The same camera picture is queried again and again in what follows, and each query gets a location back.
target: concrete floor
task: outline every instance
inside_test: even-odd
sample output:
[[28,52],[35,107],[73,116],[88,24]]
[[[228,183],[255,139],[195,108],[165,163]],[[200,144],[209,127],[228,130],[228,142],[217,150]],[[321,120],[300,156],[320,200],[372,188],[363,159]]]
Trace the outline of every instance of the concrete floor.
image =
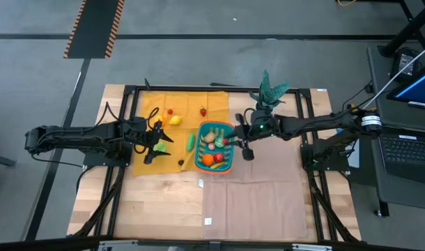
[[[414,14],[423,7],[420,1],[408,5]],[[79,6],[80,0],[0,0],[0,33],[69,33]],[[395,34],[406,23],[393,3],[128,0],[120,33]],[[82,60],[62,58],[66,43],[0,40],[0,155],[17,160],[15,168],[0,166],[0,242],[23,239],[46,166],[23,149],[24,133],[60,125],[75,87]],[[146,77],[151,84],[258,86],[264,69],[274,83],[287,79],[292,87],[327,89],[333,110],[340,110],[370,80],[366,48],[378,44],[117,40],[112,58],[91,61],[73,125],[95,123],[105,84],[142,84]],[[82,159],[64,151],[62,161]],[[59,167],[38,238],[65,236],[80,171]],[[353,185],[352,193],[364,241],[425,250],[425,210],[390,205],[392,216],[379,219],[372,213],[378,203],[373,188]]]

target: white sticker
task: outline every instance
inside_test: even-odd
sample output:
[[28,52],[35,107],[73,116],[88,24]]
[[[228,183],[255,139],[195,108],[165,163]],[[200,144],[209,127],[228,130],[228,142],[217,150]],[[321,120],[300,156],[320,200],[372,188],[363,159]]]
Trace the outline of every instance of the white sticker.
[[417,137],[407,135],[399,135],[399,137],[400,139],[417,139]]
[[379,125],[379,126],[381,126],[381,122],[379,122],[379,121],[365,121],[365,122],[361,122],[361,126],[367,126],[367,125]]
[[364,116],[364,117],[362,117],[362,119],[361,119],[362,121],[368,121],[368,120],[380,120],[380,117],[379,116]]

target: blue screen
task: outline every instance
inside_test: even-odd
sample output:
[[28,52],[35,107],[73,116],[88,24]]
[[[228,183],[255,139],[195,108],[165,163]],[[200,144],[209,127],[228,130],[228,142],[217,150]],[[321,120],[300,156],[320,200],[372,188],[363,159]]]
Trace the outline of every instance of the blue screen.
[[402,90],[402,92],[395,97],[425,103],[425,75],[415,81],[414,84],[411,84],[408,88]]

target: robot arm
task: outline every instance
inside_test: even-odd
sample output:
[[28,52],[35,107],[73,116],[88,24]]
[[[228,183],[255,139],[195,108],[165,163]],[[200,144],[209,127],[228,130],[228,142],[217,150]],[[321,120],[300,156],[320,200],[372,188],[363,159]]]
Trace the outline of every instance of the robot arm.
[[232,142],[242,148],[245,160],[253,160],[253,151],[249,143],[266,137],[280,137],[290,140],[306,132],[341,128],[343,132],[329,138],[314,142],[314,156],[331,154],[335,149],[343,149],[360,137],[377,137],[381,132],[380,117],[375,112],[362,109],[347,109],[337,114],[299,119],[292,116],[272,115],[268,109],[255,110],[251,115],[251,124],[244,122],[241,114],[236,114],[240,125],[235,127],[228,138],[237,137]]
[[[30,154],[39,154],[52,149],[78,149],[86,155],[101,155],[108,160],[129,161],[131,148],[137,153],[148,150],[144,163],[152,163],[152,159],[159,155],[170,155],[161,151],[154,151],[153,147],[160,139],[173,142],[163,132],[162,122],[158,121],[154,127],[146,131],[145,118],[135,117],[127,121],[114,121],[93,127],[41,126],[25,134],[25,150]],[[138,152],[135,146],[143,146]]]

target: wooden table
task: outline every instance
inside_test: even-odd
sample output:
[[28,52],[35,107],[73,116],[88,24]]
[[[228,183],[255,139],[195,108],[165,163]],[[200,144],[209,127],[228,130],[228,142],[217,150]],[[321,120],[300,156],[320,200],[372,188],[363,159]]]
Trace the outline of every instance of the wooden table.
[[[118,114],[123,97],[124,85],[108,84],[101,100],[98,112],[100,118],[106,102],[109,102],[114,113]],[[326,115],[331,112],[330,100],[324,89],[311,89],[311,100],[315,116]],[[248,96],[247,93],[230,93],[229,100]],[[275,113],[297,116],[295,96],[285,95],[281,111]],[[230,114],[243,112],[246,104],[242,107],[230,109]],[[302,99],[304,116],[307,117],[307,105]],[[113,121],[110,114],[106,114],[103,122]],[[327,138],[335,134],[335,130],[318,132],[320,138]],[[292,139],[299,147],[301,138]],[[306,173],[302,170],[300,156],[297,157],[297,168],[303,184],[304,201],[306,204],[307,236],[300,239],[283,240],[255,240],[255,241],[301,241],[316,242],[316,230],[314,215],[311,206],[310,189]],[[81,179],[79,191],[75,200],[72,217],[68,227],[68,234],[79,230],[88,220],[98,206],[101,198],[102,187],[105,181],[106,167],[95,167],[87,172]],[[114,236],[117,238],[156,238],[156,239],[185,239],[199,240],[202,237],[202,205],[203,191],[198,186],[199,172],[181,172],[177,174],[158,174],[147,176],[133,176],[132,169],[125,171],[121,199],[118,207]],[[351,234],[361,239],[360,231],[353,207],[350,188],[347,180],[338,172],[326,172],[327,183],[332,202],[332,208],[339,216],[342,223],[349,229]],[[110,215],[110,207],[106,210],[103,220],[102,234],[106,233]],[[320,209],[323,223],[324,236],[330,239],[327,218],[323,209]]]

